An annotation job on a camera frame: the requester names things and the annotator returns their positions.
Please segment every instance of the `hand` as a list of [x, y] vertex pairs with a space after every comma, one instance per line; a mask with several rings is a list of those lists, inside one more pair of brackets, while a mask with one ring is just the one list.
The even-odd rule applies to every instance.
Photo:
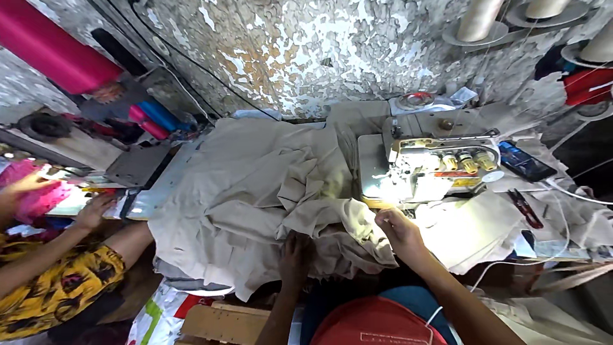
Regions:
[[22, 178], [19, 181], [13, 182], [8, 185], [3, 192], [10, 194], [20, 194], [25, 192], [30, 192], [33, 190], [40, 189], [42, 187], [46, 187], [50, 184], [57, 183], [55, 180], [47, 180], [43, 177], [38, 176], [38, 171], [32, 172], [30, 175]]
[[103, 194], [91, 198], [79, 211], [73, 227], [93, 230], [102, 222], [102, 215], [117, 203], [114, 195]]
[[398, 257], [411, 269], [416, 270], [432, 256], [424, 244], [419, 227], [413, 224], [397, 208], [381, 210], [375, 217], [375, 223], [387, 235]]
[[308, 235], [292, 230], [285, 240], [284, 249], [281, 262], [279, 262], [282, 288], [297, 293], [307, 281], [315, 253], [315, 244]]

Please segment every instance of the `pink fabric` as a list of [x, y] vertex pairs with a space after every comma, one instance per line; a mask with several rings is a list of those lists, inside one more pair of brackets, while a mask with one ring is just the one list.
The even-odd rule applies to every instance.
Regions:
[[[37, 169], [29, 160], [11, 163], [0, 174], [0, 188], [26, 177]], [[70, 184], [58, 181], [39, 190], [24, 193], [19, 200], [20, 204], [15, 219], [31, 225], [36, 218], [42, 217], [62, 200], [68, 198], [71, 191]]]

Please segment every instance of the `blue fabric roll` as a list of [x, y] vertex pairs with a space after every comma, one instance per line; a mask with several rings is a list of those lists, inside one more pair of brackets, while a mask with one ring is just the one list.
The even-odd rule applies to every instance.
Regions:
[[180, 122], [176, 116], [172, 115], [162, 104], [155, 99], [144, 101], [137, 104], [150, 119], [162, 126], [165, 130], [173, 132], [176, 130], [189, 130], [189, 124]]

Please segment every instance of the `sewing machine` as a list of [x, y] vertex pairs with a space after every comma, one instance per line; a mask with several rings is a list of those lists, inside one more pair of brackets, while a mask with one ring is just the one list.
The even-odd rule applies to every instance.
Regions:
[[500, 133], [475, 110], [418, 112], [386, 119], [382, 134], [358, 138], [362, 201], [371, 208], [411, 207], [473, 192], [504, 175]]

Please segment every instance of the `wooden board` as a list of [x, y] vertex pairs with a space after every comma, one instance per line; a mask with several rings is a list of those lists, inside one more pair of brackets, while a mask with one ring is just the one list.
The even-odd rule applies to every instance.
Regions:
[[227, 303], [225, 301], [215, 301], [215, 302], [213, 302], [211, 307], [213, 307], [215, 309], [244, 312], [245, 314], [262, 315], [262, 316], [266, 316], [266, 317], [268, 317], [270, 315], [270, 310], [249, 308], [249, 307], [245, 307], [245, 306], [236, 306], [234, 304], [229, 304], [229, 303]]
[[197, 304], [189, 310], [181, 332], [232, 344], [253, 345], [267, 319], [268, 317], [263, 315], [216, 309]]

